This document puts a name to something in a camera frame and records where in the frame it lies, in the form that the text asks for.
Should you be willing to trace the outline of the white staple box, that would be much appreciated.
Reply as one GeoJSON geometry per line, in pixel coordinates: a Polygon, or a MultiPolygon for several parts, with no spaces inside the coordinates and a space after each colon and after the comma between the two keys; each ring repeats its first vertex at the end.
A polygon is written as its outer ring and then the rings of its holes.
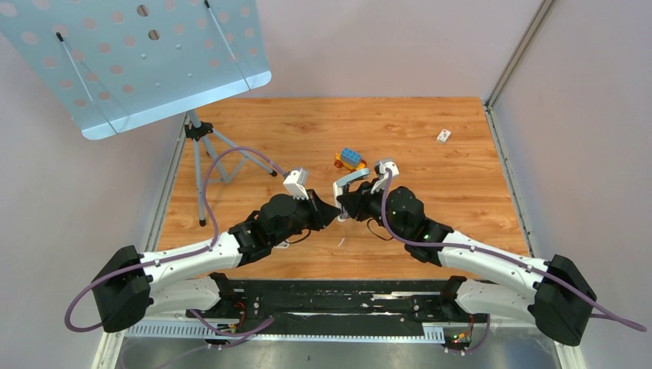
{"type": "Polygon", "coordinates": [[[451,132],[447,129],[442,129],[436,137],[436,141],[440,144],[445,144],[451,136],[451,132]]]}

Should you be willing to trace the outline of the grey white stapler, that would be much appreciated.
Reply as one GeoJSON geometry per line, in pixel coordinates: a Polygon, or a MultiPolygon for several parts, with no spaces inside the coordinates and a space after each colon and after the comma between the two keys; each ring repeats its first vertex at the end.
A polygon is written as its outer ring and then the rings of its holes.
{"type": "Polygon", "coordinates": [[[360,170],[353,171],[350,174],[339,178],[337,181],[333,183],[332,189],[333,189],[335,205],[341,211],[341,213],[337,217],[337,220],[339,222],[345,222],[348,219],[348,213],[343,208],[343,205],[338,200],[338,197],[340,195],[347,194],[349,192],[350,186],[354,182],[367,179],[369,174],[370,174],[370,170],[368,168],[363,168],[360,170]]]}

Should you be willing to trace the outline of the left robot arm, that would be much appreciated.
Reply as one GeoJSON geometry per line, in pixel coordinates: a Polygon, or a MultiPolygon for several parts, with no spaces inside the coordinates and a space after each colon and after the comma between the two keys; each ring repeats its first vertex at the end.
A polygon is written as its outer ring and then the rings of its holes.
{"type": "Polygon", "coordinates": [[[340,214],[341,209],[313,190],[305,200],[277,194],[217,240],[142,254],[133,246],[123,247],[94,279],[101,327],[107,333],[123,331],[144,317],[172,311],[227,317],[236,299],[225,269],[266,258],[291,236],[320,231],[340,214]]]}

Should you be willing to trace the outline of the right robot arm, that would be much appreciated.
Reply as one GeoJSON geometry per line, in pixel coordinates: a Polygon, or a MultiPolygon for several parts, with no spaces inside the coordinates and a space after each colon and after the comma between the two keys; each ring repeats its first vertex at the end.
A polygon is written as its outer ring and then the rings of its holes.
{"type": "Polygon", "coordinates": [[[534,324],[550,339],[577,346],[597,295],[575,263],[556,254],[549,261],[512,254],[468,237],[428,218],[424,203],[400,186],[385,198],[364,181],[356,191],[339,182],[334,198],[356,221],[374,220],[422,263],[469,271],[484,282],[452,277],[439,300],[449,321],[467,313],[511,317],[534,324]]]}

